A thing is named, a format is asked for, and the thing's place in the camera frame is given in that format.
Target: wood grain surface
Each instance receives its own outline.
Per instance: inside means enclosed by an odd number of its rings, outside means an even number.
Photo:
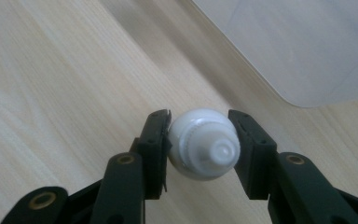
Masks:
[[[358,196],[358,101],[287,104],[191,1],[0,1],[0,221],[34,189],[102,178],[151,112],[196,107],[251,114]],[[270,223],[233,171],[196,182],[169,165],[167,182],[146,223]]]

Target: light wood tabletop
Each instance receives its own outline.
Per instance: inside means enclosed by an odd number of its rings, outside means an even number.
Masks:
[[[0,221],[34,189],[101,179],[148,114],[197,107],[252,115],[358,196],[358,101],[287,104],[190,0],[0,1]],[[146,223],[270,223],[234,171],[197,182],[169,164],[167,184]]]

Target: white plastic cap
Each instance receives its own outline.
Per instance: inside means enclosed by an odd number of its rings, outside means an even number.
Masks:
[[[171,163],[193,179],[215,179],[233,168],[240,156],[234,125],[212,109],[186,112],[172,124],[168,137]]]

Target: mounting hole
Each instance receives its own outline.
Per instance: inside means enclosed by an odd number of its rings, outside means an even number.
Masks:
[[[32,210],[39,210],[51,205],[56,199],[57,195],[54,192],[46,191],[34,196],[33,199],[31,199],[29,202],[28,206]]]
[[[135,158],[133,156],[121,156],[117,159],[117,162],[120,164],[130,164],[133,161],[135,161]]]
[[[106,221],[107,224],[123,224],[124,217],[122,215],[112,215]]]
[[[296,165],[302,165],[305,163],[305,161],[302,158],[295,155],[289,155],[286,157],[286,159],[290,161],[292,164],[296,164]]]
[[[345,218],[343,218],[343,217],[333,216],[330,218],[330,221],[333,224],[349,224],[349,222],[347,220],[345,220]]]

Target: white object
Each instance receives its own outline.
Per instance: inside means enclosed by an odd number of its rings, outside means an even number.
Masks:
[[[358,99],[358,0],[194,0],[282,98]]]
[[[234,167],[240,156],[234,125],[212,109],[186,112],[174,121],[168,137],[171,163],[193,179],[215,179]]]

